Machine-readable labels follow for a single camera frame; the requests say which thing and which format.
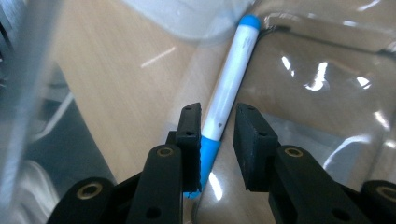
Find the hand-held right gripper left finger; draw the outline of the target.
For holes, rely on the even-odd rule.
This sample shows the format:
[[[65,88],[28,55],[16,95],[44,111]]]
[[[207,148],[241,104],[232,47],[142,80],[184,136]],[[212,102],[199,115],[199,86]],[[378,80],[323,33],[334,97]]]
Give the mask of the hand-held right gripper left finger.
[[[126,224],[182,224],[183,194],[200,183],[201,105],[186,105],[163,145],[148,154]]]

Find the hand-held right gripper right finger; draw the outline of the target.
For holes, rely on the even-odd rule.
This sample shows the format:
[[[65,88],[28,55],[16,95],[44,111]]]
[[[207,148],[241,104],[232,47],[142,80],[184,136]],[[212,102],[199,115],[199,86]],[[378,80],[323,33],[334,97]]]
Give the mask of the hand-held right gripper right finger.
[[[237,105],[233,148],[245,188],[269,194],[277,223],[370,224],[308,151],[278,142],[255,107]]]

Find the clear plastic box grey latches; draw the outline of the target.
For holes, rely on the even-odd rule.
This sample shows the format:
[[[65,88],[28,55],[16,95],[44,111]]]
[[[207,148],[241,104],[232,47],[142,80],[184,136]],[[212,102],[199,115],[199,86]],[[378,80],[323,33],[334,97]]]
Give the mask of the clear plastic box grey latches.
[[[202,129],[247,14],[259,37],[182,224],[278,224],[245,188],[239,103],[342,189],[396,184],[396,0],[0,0],[0,224],[126,224],[184,106]]]

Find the sky blue cap white marker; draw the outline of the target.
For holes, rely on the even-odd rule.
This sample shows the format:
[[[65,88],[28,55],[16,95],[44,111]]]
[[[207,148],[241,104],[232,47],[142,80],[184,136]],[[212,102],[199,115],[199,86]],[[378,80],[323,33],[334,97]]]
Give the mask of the sky blue cap white marker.
[[[201,129],[200,180],[202,189],[184,193],[196,199],[209,181],[213,165],[221,147],[221,137],[231,115],[233,104],[248,68],[261,29],[260,19],[252,14],[243,16],[237,24],[231,46],[220,68],[214,90],[204,111]]]

